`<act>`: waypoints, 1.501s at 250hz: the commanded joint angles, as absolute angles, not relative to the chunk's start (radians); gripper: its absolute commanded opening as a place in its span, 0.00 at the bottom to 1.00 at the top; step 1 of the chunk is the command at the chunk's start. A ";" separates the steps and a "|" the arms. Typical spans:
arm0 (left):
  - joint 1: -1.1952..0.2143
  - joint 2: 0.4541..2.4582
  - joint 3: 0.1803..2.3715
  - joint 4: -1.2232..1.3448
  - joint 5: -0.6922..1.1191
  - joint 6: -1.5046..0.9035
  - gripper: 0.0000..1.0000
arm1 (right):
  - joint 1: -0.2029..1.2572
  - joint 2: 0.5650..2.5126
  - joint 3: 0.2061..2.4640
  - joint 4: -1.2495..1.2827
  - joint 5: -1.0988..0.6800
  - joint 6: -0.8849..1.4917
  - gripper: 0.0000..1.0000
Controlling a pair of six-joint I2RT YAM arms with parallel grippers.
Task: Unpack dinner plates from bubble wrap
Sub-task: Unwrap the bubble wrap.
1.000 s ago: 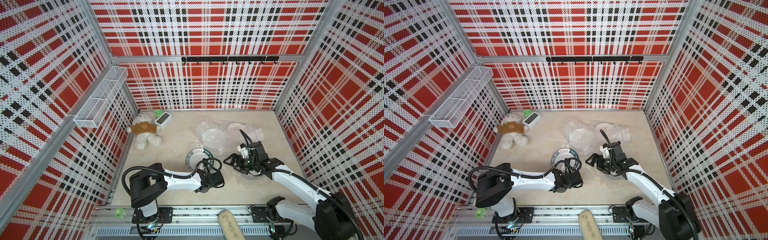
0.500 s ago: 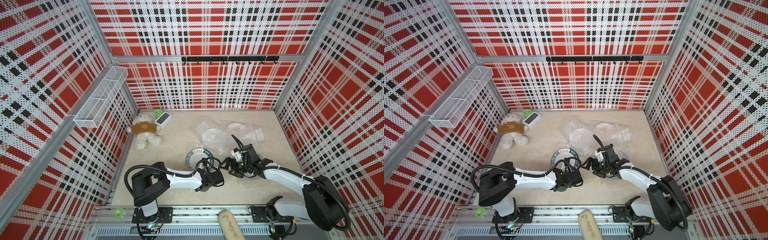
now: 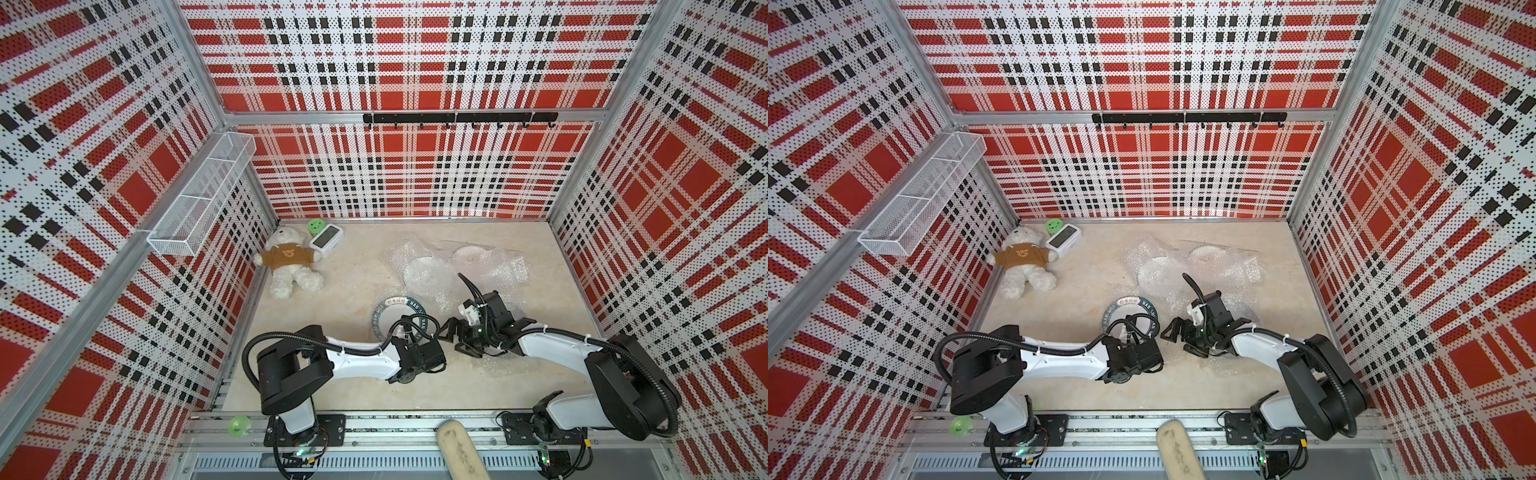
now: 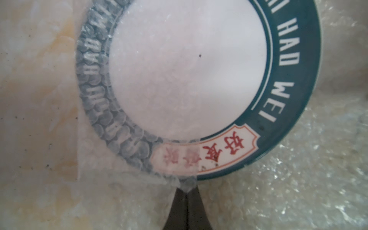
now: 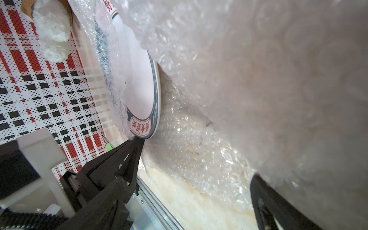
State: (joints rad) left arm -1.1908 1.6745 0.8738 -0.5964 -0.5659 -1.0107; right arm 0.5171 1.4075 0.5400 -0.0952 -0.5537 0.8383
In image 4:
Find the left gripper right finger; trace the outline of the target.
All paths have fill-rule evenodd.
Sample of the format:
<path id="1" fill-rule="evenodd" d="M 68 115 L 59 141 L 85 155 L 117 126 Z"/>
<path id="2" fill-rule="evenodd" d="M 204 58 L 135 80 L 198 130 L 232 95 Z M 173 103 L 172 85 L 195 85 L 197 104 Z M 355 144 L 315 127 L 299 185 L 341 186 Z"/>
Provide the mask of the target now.
<path id="1" fill-rule="evenodd" d="M 188 230 L 213 230 L 198 187 L 187 195 L 187 224 Z"/>

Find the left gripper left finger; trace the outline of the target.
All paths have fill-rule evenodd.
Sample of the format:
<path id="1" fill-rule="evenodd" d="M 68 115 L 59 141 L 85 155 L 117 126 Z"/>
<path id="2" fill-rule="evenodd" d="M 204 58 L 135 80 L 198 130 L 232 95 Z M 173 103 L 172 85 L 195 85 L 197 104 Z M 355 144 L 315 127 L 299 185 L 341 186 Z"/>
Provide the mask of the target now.
<path id="1" fill-rule="evenodd" d="M 187 230 L 187 193 L 177 188 L 172 202 L 173 203 L 163 230 Z"/>

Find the green rimmed plate front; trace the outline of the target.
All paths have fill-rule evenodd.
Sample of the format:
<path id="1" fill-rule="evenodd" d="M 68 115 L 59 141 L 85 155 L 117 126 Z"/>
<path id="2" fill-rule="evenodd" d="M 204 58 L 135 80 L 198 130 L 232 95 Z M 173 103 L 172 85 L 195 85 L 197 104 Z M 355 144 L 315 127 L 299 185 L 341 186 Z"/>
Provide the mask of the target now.
<path id="1" fill-rule="evenodd" d="M 79 171 L 208 180 L 295 126 L 321 60 L 315 1 L 75 1 Z"/>

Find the bubble wrap sheet front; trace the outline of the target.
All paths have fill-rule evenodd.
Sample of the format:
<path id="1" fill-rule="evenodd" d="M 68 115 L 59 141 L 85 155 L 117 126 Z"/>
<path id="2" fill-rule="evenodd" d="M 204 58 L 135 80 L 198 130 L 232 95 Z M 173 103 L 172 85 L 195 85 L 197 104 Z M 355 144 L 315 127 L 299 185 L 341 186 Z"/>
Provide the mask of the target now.
<path id="1" fill-rule="evenodd" d="M 368 227 L 368 3 L 317 1 L 321 72 L 300 120 L 268 155 L 199 182 L 215 230 L 365 230 Z M 83 205 L 95 230 L 160 230 L 175 188 L 107 152 L 78 122 Z"/>

